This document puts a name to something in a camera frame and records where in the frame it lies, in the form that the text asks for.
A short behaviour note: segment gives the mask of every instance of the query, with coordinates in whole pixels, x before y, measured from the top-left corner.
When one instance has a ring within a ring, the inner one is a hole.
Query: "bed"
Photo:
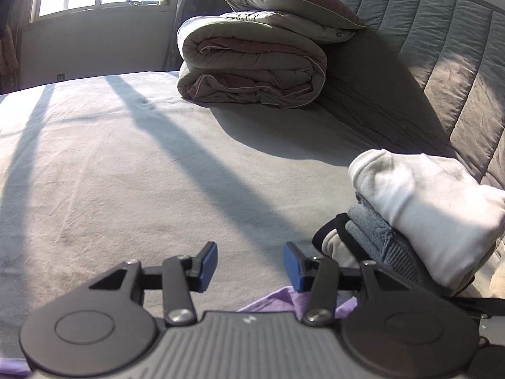
[[[306,252],[355,201],[370,147],[322,108],[200,106],[177,73],[112,75],[0,97],[0,355],[21,356],[30,309],[128,258],[161,265],[208,240],[219,266],[198,310],[237,310],[288,285],[282,244]],[[161,315],[161,295],[146,306]]]
[[[325,46],[327,83],[304,109],[198,105],[180,97],[174,72],[0,96],[0,356],[21,356],[31,309],[128,258],[160,265],[216,241],[200,311],[287,285],[282,244],[311,252],[314,232],[355,203],[347,167],[371,147],[455,156],[504,186],[503,13],[470,0],[343,1],[369,29]],[[456,34],[487,36],[466,68],[466,45],[450,44],[459,7],[482,23]],[[444,108],[455,77],[467,82],[466,106]],[[479,273],[481,292],[498,261]],[[160,315],[161,296],[149,292],[146,307]]]

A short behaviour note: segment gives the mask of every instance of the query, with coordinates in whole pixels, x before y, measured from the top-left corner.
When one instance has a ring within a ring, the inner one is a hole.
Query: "folded comforter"
[[[260,22],[194,17],[177,43],[184,59],[177,88],[186,99],[297,108],[317,98],[326,79],[315,42]]]

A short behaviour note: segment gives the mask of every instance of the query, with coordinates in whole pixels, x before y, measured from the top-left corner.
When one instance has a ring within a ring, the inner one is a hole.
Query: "white garment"
[[[505,232],[505,191],[479,185],[456,159],[371,149],[349,176],[442,286],[457,289]]]
[[[359,268],[356,258],[345,246],[336,229],[332,229],[323,239],[321,251],[338,262],[340,266],[347,268]]]

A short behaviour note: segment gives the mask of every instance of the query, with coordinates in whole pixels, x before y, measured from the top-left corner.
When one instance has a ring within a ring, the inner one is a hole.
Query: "pillow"
[[[365,28],[340,0],[225,0],[233,11],[279,10],[306,18],[322,26],[343,29]]]
[[[269,26],[283,28],[310,38],[316,44],[342,43],[349,40],[354,31],[332,28],[283,11],[240,11],[227,12],[220,17],[241,21],[261,22]]]

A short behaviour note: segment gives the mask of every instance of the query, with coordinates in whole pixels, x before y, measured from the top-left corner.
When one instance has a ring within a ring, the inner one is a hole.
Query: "circular cover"
[[[461,371],[478,347],[476,324],[433,295],[382,292],[342,321],[350,353],[386,377],[425,378]]]
[[[152,316],[129,298],[112,291],[80,291],[35,311],[21,329],[20,343],[32,368],[91,377],[129,365],[156,337]]]

